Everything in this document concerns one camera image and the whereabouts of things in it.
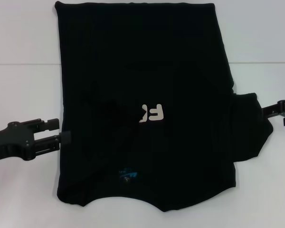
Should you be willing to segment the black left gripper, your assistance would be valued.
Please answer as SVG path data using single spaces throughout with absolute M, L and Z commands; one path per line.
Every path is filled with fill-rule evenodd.
M 59 129 L 59 119 L 41 121 L 40 119 L 26 122 L 10 122 L 0 131 L 0 160 L 18 157 L 25 161 L 35 159 L 36 155 L 59 151 L 60 145 L 71 143 L 71 132 L 35 141 L 34 134 L 39 131 Z

